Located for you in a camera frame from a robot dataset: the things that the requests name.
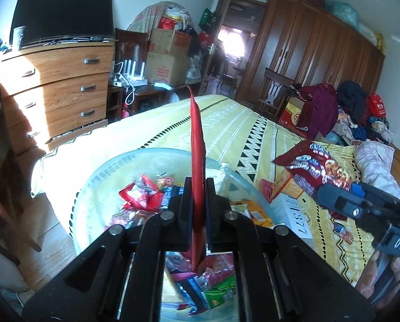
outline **hand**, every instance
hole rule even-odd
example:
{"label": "hand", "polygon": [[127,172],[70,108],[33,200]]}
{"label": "hand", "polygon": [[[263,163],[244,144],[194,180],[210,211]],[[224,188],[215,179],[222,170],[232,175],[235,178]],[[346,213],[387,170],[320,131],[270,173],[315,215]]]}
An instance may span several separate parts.
{"label": "hand", "polygon": [[[361,277],[355,286],[355,289],[360,292],[366,299],[370,298],[374,292],[374,282],[377,279],[377,260],[379,259],[380,252],[374,251],[364,270],[362,271]],[[394,272],[396,281],[400,280],[400,258],[393,258],[391,261],[391,269]],[[377,302],[375,308],[377,311],[383,310],[392,298],[396,295],[400,289],[400,284],[395,287],[391,292],[387,293],[379,302]]]}

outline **doorway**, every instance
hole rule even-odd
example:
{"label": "doorway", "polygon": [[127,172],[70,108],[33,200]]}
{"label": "doorway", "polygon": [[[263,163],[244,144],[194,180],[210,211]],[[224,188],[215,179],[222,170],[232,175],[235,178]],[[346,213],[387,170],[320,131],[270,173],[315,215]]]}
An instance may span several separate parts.
{"label": "doorway", "polygon": [[256,0],[231,0],[212,62],[207,69],[205,94],[235,98],[263,19],[266,4]]}

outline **person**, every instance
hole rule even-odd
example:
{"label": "person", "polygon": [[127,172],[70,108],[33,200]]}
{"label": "person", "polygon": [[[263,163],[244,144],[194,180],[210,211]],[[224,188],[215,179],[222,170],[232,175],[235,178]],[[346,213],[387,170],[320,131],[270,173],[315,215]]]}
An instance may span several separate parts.
{"label": "person", "polygon": [[222,63],[225,61],[225,50],[222,42],[217,42],[215,52],[212,56],[207,75],[212,77],[218,77],[218,72],[221,69]]}
{"label": "person", "polygon": [[[355,286],[355,289],[366,299],[370,298],[374,293],[374,283],[377,279],[377,260],[379,259],[379,255],[380,252],[375,250]],[[399,282],[399,284],[377,302],[375,306],[377,311],[383,310],[400,289],[400,258],[394,257],[392,259],[391,269],[394,273],[395,281]]]}

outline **bed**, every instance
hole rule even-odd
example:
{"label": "bed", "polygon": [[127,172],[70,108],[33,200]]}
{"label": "bed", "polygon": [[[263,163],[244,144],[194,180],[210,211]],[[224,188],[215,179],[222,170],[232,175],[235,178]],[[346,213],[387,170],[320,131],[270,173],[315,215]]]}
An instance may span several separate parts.
{"label": "bed", "polygon": [[[262,178],[273,181],[282,167],[271,161],[302,139],[235,101],[219,96],[197,97],[201,109],[206,154],[229,163],[258,188]],[[190,102],[164,105],[107,127],[98,128],[59,146],[37,162],[31,181],[32,197],[45,192],[65,230],[71,234],[79,190],[103,163],[124,152],[152,147],[190,150]],[[360,177],[354,147],[323,143],[354,178]],[[355,285],[373,253],[373,237],[353,220],[344,222],[354,244],[333,230],[327,210],[306,193],[298,199],[312,232],[316,252],[350,284]]]}

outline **cardboard box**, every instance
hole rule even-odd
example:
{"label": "cardboard box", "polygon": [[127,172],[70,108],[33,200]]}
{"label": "cardboard box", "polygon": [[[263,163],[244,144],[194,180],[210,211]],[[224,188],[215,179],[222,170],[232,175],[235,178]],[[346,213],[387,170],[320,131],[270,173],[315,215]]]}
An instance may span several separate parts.
{"label": "cardboard box", "polygon": [[183,32],[166,29],[153,29],[149,52],[172,57],[186,57],[190,48],[191,36]]}
{"label": "cardboard box", "polygon": [[280,193],[271,203],[274,211],[275,224],[285,224],[299,238],[301,238],[310,248],[314,250],[314,241],[306,217],[302,213],[300,204],[297,200]]}
{"label": "cardboard box", "polygon": [[299,198],[303,193],[303,189],[295,183],[291,173],[286,168],[276,177],[273,183],[271,200],[274,200],[279,193],[284,193],[295,199]]}
{"label": "cardboard box", "polygon": [[285,127],[287,130],[299,135],[300,137],[307,139],[307,131],[296,128],[298,118],[301,114],[303,102],[297,98],[289,99],[285,110],[279,119],[279,125]]}
{"label": "cardboard box", "polygon": [[164,54],[148,53],[145,67],[145,77],[148,82],[166,83],[176,86],[185,83],[189,59],[186,57],[172,57]]}

